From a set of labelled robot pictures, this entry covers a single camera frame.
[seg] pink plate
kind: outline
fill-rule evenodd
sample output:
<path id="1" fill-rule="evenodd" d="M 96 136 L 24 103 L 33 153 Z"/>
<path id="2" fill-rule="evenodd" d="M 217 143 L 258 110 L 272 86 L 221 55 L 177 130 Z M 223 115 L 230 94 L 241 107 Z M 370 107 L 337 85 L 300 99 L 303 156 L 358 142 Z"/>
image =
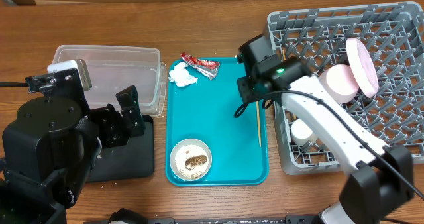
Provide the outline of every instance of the pink plate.
<path id="1" fill-rule="evenodd" d="M 377 72 L 365 45 L 359 39 L 349 38 L 346 41 L 346 51 L 360 89 L 369 98 L 375 96 L 378 91 Z"/>

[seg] dish rack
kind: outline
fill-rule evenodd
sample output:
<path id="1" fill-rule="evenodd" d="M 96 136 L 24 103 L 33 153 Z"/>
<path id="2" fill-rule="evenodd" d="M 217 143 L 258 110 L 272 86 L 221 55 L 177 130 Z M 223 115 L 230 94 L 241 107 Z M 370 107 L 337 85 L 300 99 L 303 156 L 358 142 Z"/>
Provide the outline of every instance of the dish rack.
<path id="1" fill-rule="evenodd" d="M 415 2 L 272 12 L 268 37 L 286 58 L 297 56 L 318 76 L 348 64 L 346 39 L 358 38 L 376 67 L 380 88 L 361 91 L 342 107 L 389 145 L 405 145 L 415 164 L 424 163 L 424 13 Z M 339 162 L 320 140 L 298 146 L 290 137 L 297 117 L 275 106 L 275 128 L 283 170 L 288 174 L 334 172 Z"/>

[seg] blue plastic tray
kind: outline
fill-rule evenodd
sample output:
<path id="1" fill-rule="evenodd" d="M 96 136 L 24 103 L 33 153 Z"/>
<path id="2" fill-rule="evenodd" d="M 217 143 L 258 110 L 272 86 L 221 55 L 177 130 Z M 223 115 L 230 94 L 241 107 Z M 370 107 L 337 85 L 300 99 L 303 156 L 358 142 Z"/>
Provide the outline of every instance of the blue plastic tray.
<path id="1" fill-rule="evenodd" d="M 256 185 L 268 176 L 266 118 L 260 103 L 259 147 L 256 104 L 252 103 L 239 117 L 234 112 L 242 104 L 237 79 L 245 76 L 235 58 L 212 58 L 221 63 L 218 76 L 209 80 L 193 68 L 196 84 L 177 87 L 169 83 L 166 121 L 166 177 L 177 186 Z M 173 69 L 181 60 L 175 61 Z M 181 140 L 202 140 L 212 153 L 210 171 L 200 180 L 184 181 L 170 167 L 170 154 Z"/>

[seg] white napkin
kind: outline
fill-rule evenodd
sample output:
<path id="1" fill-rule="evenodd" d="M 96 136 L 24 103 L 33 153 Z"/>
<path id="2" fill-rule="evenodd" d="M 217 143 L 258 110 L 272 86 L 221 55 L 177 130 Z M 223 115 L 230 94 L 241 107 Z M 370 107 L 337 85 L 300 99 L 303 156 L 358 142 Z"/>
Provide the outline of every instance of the white napkin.
<path id="1" fill-rule="evenodd" d="M 186 70 L 187 66 L 185 62 L 180 62 L 173 70 L 170 70 L 169 79 L 171 82 L 175 82 L 178 87 L 185 87 L 197 82 L 197 77 L 190 75 Z"/>

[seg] candy wrapper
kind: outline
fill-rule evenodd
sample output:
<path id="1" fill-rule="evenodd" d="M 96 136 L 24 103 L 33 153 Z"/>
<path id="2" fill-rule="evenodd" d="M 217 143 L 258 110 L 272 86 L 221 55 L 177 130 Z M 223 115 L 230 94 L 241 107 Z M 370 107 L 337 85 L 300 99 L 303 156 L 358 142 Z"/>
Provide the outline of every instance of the candy wrapper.
<path id="1" fill-rule="evenodd" d="M 181 53 L 181 58 L 184 62 L 186 62 L 186 64 L 201 72 L 210 80 L 212 80 L 218 75 L 218 69 L 220 66 L 219 62 L 214 62 L 205 59 L 197 59 L 190 54 L 186 54 L 185 52 Z"/>

